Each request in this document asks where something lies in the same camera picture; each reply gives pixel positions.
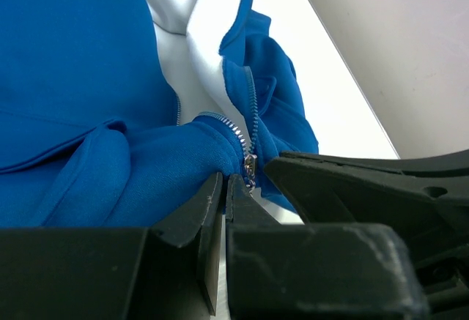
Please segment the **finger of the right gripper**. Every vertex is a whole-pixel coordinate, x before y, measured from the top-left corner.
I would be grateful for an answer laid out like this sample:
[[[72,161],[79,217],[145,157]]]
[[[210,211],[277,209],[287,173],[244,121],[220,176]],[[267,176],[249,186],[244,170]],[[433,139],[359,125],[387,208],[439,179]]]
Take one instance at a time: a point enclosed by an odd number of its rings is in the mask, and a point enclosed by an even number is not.
[[[380,223],[403,238],[414,261],[468,257],[468,187],[321,179],[312,186],[281,188],[280,157],[264,172],[306,223]]]
[[[398,182],[418,188],[468,187],[468,151],[406,160],[360,159],[285,152],[280,156],[280,187],[312,186],[320,180],[356,180],[361,185],[397,186]]]

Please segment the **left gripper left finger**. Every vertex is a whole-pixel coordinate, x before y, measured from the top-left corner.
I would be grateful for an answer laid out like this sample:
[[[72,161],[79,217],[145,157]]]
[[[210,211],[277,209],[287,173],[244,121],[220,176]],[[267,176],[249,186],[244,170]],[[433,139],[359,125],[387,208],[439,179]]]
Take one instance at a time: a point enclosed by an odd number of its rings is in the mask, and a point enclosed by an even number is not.
[[[224,179],[151,228],[1,230],[3,319],[209,319]]]

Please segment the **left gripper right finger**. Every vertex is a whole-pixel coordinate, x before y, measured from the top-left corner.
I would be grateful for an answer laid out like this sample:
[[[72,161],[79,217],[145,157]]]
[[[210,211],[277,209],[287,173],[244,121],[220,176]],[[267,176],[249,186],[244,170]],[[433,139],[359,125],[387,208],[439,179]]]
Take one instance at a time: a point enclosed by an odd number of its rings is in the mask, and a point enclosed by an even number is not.
[[[241,176],[226,191],[233,319],[428,319],[407,247],[371,223],[281,224]]]

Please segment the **blue zip jacket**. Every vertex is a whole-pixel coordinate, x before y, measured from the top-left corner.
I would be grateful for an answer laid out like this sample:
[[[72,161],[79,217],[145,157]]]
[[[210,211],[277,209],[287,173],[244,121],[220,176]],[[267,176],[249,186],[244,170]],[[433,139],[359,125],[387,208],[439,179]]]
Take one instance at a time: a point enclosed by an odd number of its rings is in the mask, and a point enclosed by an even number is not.
[[[253,0],[1,0],[1,226],[151,226],[216,173],[317,153]]]

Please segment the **silver zipper pull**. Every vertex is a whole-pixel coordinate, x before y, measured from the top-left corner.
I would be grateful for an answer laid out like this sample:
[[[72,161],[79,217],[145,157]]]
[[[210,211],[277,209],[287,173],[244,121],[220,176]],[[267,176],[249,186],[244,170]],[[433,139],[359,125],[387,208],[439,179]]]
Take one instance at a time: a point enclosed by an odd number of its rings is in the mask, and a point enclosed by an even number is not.
[[[256,167],[257,156],[247,154],[243,160],[243,170],[245,174],[245,185],[250,191],[256,188]]]

